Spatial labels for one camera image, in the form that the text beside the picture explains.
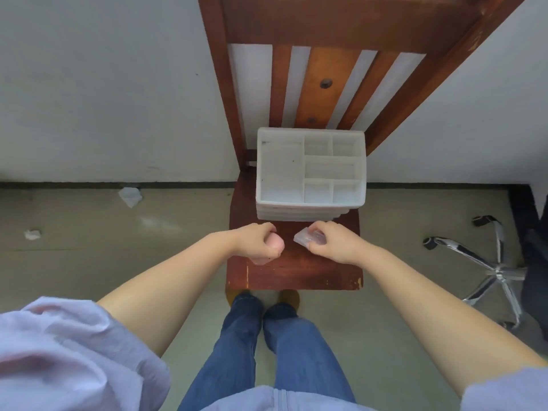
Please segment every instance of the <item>stacked plastic trays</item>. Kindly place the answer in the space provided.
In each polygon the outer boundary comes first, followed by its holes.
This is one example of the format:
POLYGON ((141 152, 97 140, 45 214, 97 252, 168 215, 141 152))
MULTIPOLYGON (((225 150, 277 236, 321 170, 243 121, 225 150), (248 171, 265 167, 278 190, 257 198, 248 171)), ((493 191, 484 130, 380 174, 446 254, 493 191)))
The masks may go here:
POLYGON ((366 201, 363 131, 260 128, 257 217, 332 220, 366 201))

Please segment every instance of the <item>shirt sleeve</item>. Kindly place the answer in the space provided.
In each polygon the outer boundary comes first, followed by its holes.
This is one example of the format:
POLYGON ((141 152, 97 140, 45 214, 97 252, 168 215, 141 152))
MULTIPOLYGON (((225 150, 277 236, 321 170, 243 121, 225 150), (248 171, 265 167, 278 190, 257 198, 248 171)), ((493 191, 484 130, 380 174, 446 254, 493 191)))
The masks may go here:
POLYGON ((548 367, 527 368, 466 389, 461 411, 544 411, 548 409, 548 367))
POLYGON ((166 364, 92 301, 41 297, 0 315, 0 408, 150 411, 166 364))

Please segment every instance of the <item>light purple shirt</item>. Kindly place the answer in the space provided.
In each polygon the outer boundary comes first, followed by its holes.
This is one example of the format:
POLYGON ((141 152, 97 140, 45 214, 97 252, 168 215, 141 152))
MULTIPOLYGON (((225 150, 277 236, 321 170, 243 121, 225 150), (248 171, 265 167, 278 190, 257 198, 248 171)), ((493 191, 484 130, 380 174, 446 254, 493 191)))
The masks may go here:
MULTIPOLYGON (((41 297, 0 315, 0 410, 152 411, 169 391, 166 364, 92 301, 41 297)), ((259 386, 208 411, 356 411, 318 394, 259 386)), ((548 409, 548 368, 468 387, 462 411, 548 409)))

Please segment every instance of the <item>floor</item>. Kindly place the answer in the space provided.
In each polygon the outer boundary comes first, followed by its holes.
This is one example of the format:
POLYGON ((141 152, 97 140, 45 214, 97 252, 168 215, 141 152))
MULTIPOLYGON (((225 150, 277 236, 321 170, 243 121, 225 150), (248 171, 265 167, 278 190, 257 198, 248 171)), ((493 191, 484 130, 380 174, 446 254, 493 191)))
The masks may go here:
MULTIPOLYGON (((511 262, 519 263, 509 202, 501 190, 369 190, 360 209, 362 237, 383 246, 459 297, 482 278, 480 267, 446 248, 427 251, 439 234, 494 257, 493 231, 470 218, 492 214, 506 226, 511 262)), ((96 300, 209 232, 228 227, 232 190, 143 190, 129 209, 114 190, 0 190, 0 311, 40 295, 96 300), (37 228, 42 238, 27 241, 37 228)), ((225 268, 209 284, 164 359, 173 385, 162 410, 175 410, 219 334, 228 305, 225 268)), ((275 294, 261 291, 270 304, 275 294)), ((479 306, 509 318, 501 292, 479 306)), ((378 286, 360 291, 302 291, 299 314, 332 347, 360 404, 379 411, 457 410, 459 401, 378 286)), ((534 321, 518 333, 541 353, 548 344, 534 321)), ((275 356, 260 338, 257 384, 274 381, 275 356)))

